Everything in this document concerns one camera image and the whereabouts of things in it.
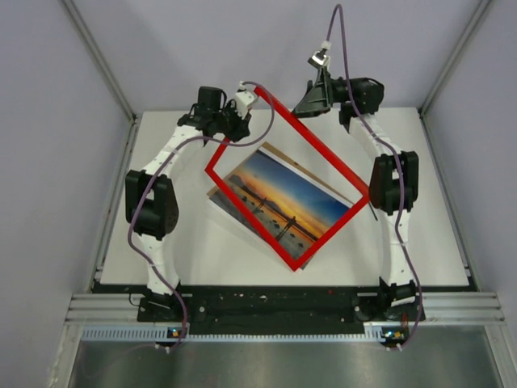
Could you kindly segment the red handled screwdriver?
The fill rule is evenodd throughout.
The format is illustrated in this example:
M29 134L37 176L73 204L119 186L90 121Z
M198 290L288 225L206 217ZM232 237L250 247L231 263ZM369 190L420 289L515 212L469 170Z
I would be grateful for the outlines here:
M379 218L378 218L378 216L376 215L376 210L374 209L374 207L373 207L373 205L372 205L372 203L371 203L371 202L368 202L368 207L370 208L370 211L371 211L371 213L372 213L372 215L373 215L374 219L375 219L376 221L379 221Z

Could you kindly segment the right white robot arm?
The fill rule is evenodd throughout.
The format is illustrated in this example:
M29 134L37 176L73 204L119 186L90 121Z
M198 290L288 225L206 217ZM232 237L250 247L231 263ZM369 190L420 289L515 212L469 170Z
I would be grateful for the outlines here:
M382 269L376 304L360 306L369 318L380 314L394 320L415 302L418 281L409 263L409 219L418 198L419 158L394 145L377 119L383 85L372 78L332 78L322 67L309 81L295 117L312 118L339 104L338 119L372 162L369 202L376 209L382 236Z

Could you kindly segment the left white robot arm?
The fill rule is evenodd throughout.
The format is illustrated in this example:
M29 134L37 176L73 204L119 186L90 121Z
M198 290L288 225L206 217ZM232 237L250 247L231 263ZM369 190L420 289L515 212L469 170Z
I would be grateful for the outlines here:
M154 308L165 320L175 320L183 311L182 299L174 295L179 275L174 260L166 253L179 221L174 181L217 134L226 142L237 142L250 135L250 110L258 96L241 84L232 99L224 97L223 90L202 86L198 101L178 119L157 155L139 171L130 170L125 176L128 245L146 263L147 288L161 295Z

